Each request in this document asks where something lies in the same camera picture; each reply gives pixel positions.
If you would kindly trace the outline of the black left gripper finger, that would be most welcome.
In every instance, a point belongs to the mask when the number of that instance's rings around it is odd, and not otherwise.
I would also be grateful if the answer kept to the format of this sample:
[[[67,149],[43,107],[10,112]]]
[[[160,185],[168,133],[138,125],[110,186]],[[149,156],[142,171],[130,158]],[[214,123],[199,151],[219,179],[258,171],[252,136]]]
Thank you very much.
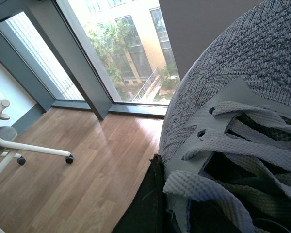
[[[160,155],[150,159],[150,166],[141,185],[113,233],[162,233],[165,197],[164,170]]]

